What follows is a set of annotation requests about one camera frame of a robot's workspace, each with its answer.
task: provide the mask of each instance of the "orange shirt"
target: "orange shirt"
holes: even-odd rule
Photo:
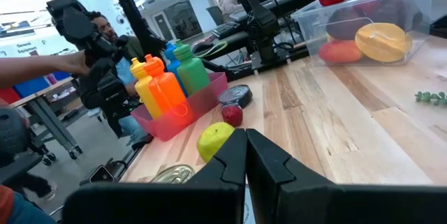
[[[0,224],[6,224],[14,205],[14,192],[0,185]]]

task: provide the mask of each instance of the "hand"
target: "hand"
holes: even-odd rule
[[[127,93],[128,93],[130,96],[133,96],[133,97],[138,97],[137,90],[135,89],[135,83],[136,83],[136,82],[137,82],[137,81],[130,82],[130,83],[128,83],[128,84],[126,85],[126,91],[127,91]]]
[[[59,57],[58,69],[72,73],[87,75],[89,73],[89,68],[85,65],[85,51],[81,50],[79,52],[67,55],[61,55]]]

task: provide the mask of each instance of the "office chair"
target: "office chair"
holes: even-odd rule
[[[207,10],[217,26],[225,23],[224,17],[222,17],[222,11],[218,6],[209,7]]]

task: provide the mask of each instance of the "blue shirt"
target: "blue shirt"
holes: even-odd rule
[[[135,81],[135,77],[131,72],[131,63],[129,63],[126,58],[121,58],[121,60],[115,64],[115,67],[117,67],[118,78],[124,85]]]

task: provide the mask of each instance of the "door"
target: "door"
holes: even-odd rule
[[[152,18],[154,19],[157,29],[159,30],[163,39],[176,39],[175,34],[173,33],[173,29],[170,27],[169,21],[163,11],[153,14]]]

